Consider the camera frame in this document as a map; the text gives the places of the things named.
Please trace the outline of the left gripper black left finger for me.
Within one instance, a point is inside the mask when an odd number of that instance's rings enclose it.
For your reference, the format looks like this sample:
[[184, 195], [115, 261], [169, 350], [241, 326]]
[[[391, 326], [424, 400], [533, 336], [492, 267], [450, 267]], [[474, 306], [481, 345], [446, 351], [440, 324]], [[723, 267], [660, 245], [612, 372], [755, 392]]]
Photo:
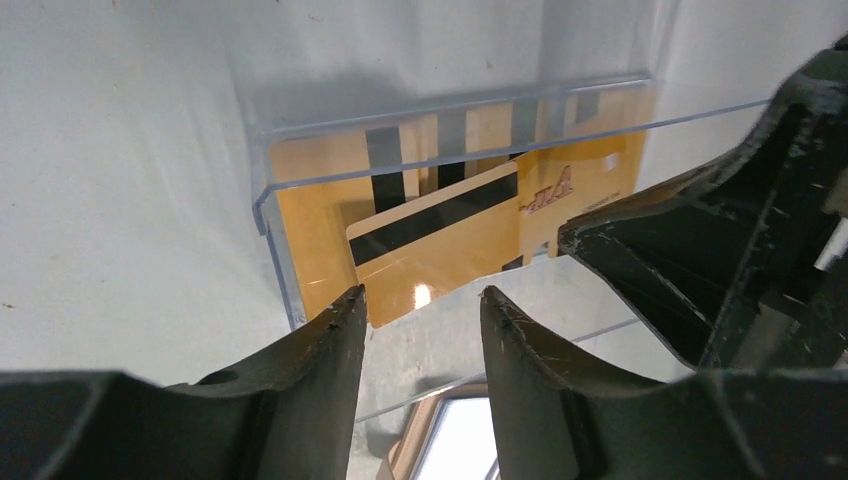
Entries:
[[366, 337], [354, 286], [312, 321], [193, 384], [5, 371], [5, 479], [342, 479]]

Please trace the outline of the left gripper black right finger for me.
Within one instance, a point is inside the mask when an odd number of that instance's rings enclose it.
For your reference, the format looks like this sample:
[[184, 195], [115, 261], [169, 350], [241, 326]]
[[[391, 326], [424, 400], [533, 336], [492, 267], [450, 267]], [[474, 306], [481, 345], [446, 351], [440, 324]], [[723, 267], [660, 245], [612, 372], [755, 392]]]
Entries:
[[504, 479], [843, 479], [847, 374], [707, 369], [670, 383], [562, 338], [501, 290], [480, 328]]

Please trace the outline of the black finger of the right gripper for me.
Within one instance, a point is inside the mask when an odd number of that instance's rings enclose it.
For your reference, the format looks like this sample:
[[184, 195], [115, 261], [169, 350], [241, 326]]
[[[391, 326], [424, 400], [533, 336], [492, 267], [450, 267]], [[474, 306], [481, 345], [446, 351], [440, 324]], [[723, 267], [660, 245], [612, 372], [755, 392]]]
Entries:
[[561, 226], [684, 364], [827, 368], [847, 348], [847, 261], [817, 266], [847, 219], [847, 43], [777, 90], [716, 159]]

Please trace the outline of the clear plastic card box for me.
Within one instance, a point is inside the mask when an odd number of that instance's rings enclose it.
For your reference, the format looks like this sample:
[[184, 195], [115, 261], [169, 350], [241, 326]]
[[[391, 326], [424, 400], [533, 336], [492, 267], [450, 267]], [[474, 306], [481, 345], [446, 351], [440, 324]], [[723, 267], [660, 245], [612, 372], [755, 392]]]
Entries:
[[249, 134], [253, 215], [293, 328], [367, 296], [356, 418], [479, 381], [479, 294], [500, 287], [578, 342], [635, 322], [557, 253], [579, 214], [629, 196], [653, 130], [762, 106], [767, 93], [619, 76], [436, 98]]

